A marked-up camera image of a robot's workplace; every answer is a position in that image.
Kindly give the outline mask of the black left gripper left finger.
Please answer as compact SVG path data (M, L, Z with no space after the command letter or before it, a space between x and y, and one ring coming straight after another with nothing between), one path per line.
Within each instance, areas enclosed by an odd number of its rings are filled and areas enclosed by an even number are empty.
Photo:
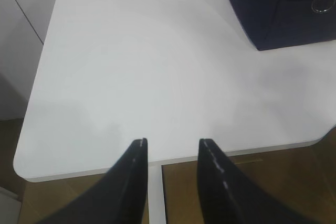
M141 223L148 191L148 142L134 140L91 188L41 223Z

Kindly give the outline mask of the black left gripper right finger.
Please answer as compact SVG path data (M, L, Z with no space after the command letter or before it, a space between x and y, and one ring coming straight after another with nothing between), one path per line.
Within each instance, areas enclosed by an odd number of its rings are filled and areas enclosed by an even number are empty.
M197 190L205 223L312 223L251 181L212 139L201 139Z

